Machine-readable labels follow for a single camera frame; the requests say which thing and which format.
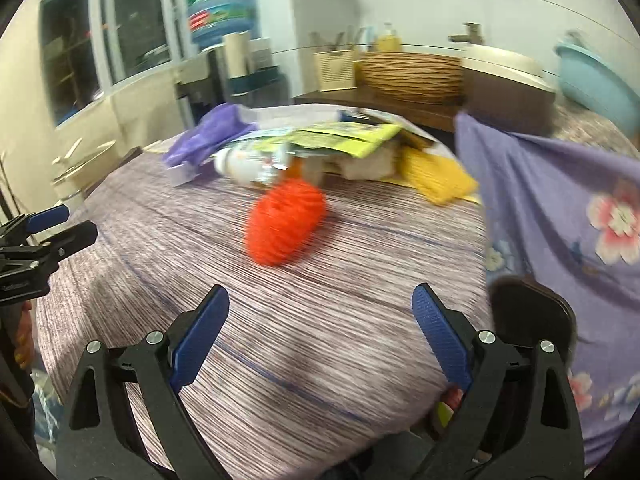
blue gripper pad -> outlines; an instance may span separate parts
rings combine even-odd
[[[447,320],[447,309],[440,298],[424,284],[415,288],[411,303],[415,320],[427,338],[447,380],[466,392],[472,382],[467,348]]]
[[[198,308],[196,319],[172,355],[174,373],[169,382],[175,393],[196,379],[229,314],[229,294],[226,289],[220,286],[212,292],[210,297],[205,298],[204,307]]]
[[[69,209],[66,205],[59,205],[31,215],[27,220],[27,233],[34,235],[45,229],[62,224],[69,220]]]

window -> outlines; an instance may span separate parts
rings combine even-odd
[[[60,124],[100,91],[88,0],[44,0],[40,23],[45,79],[53,117]]]
[[[171,59],[161,0],[102,0],[102,23],[114,83]]]

metal bolt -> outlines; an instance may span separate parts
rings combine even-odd
[[[91,341],[86,346],[86,351],[89,352],[89,354],[95,354],[100,349],[100,346],[100,341]]]
[[[542,348],[543,352],[546,352],[548,354],[552,354],[553,351],[556,349],[556,347],[551,341],[541,341],[540,348]]]
[[[146,342],[150,345],[157,345],[163,337],[162,332],[150,332],[146,335]]]
[[[482,330],[482,332],[479,333],[478,338],[480,339],[480,341],[482,341],[487,345],[490,345],[491,343],[495,343],[494,333],[489,332],[488,330]]]

wood-grain tablecloth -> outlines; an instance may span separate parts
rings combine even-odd
[[[182,400],[235,479],[312,479],[430,408],[446,386],[411,312],[428,282],[476,328],[491,325],[481,207],[328,176],[329,215],[309,246],[260,267],[243,245],[260,196],[228,180],[172,188],[145,153],[109,176],[75,221],[94,246],[61,264],[38,302],[42,356],[64,397],[88,341],[164,330],[216,283],[230,313]],[[167,465],[133,388],[151,458]]]

yellow towel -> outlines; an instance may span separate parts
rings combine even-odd
[[[403,178],[436,205],[466,198],[478,187],[458,161],[408,146],[401,150],[398,169]]]

